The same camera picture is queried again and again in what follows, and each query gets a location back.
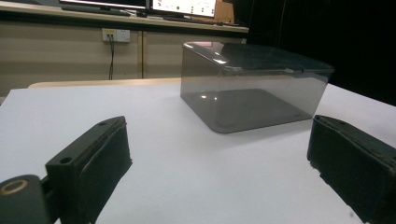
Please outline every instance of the power socket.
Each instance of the power socket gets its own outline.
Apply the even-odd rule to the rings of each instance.
[[[110,41],[109,35],[113,35],[114,42],[128,43],[131,41],[131,34],[129,30],[116,30],[102,28],[103,41]]]

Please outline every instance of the transparent plastic box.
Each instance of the transparent plastic box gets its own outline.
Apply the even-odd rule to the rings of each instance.
[[[217,133],[312,119],[332,66],[259,45],[183,44],[181,98]]]

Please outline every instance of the monitor screen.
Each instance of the monitor screen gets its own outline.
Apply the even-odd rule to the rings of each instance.
[[[216,0],[150,0],[150,9],[184,15],[215,17]]]
[[[91,7],[146,9],[146,0],[59,0],[59,2]]]

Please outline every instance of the dark background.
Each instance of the dark background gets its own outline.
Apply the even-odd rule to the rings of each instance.
[[[329,63],[335,68],[333,85],[396,105],[396,19],[390,2],[233,0],[235,17],[248,23],[248,43]]]

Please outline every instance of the black cord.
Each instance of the black cord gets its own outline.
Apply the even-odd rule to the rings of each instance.
[[[113,67],[114,67],[114,38],[113,35],[107,35],[110,40],[110,48],[111,48],[111,64],[110,69],[108,71],[108,80],[113,79]]]

